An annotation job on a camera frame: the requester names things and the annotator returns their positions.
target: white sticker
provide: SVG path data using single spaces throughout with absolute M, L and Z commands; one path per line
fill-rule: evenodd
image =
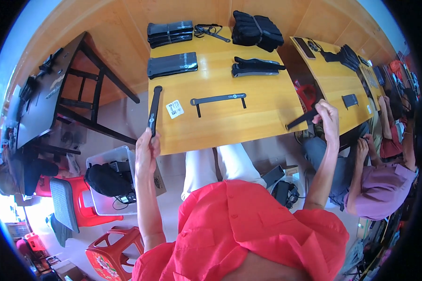
M 178 100 L 171 102 L 170 104 L 166 105 L 167 111 L 169 112 L 170 118 L 174 119 L 175 117 L 183 114 L 185 111 L 180 105 Z

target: wooden wall panel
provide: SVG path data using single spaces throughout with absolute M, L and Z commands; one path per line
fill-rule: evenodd
M 233 25 L 232 12 L 240 10 L 269 17 L 288 41 L 289 36 L 312 37 L 328 43 L 348 44 L 374 64 L 389 63 L 394 48 L 377 22 L 357 0 L 63 0 L 45 19 L 28 43 L 7 91 L 7 100 L 17 84 L 59 47 L 65 46 L 83 31 L 97 54 L 135 93 L 147 90 L 147 25 L 180 20 L 197 23 Z M 278 49 L 283 59 L 286 46 Z M 81 55 L 75 62 L 81 70 L 96 67 Z M 79 81 L 73 77 L 63 93 L 74 98 Z M 92 97 L 94 83 L 84 88 L 83 97 Z M 103 84 L 100 104 L 124 97 L 109 80 Z
M 310 37 L 334 44 L 350 21 L 349 15 L 332 5 L 324 1 L 312 0 L 294 36 Z

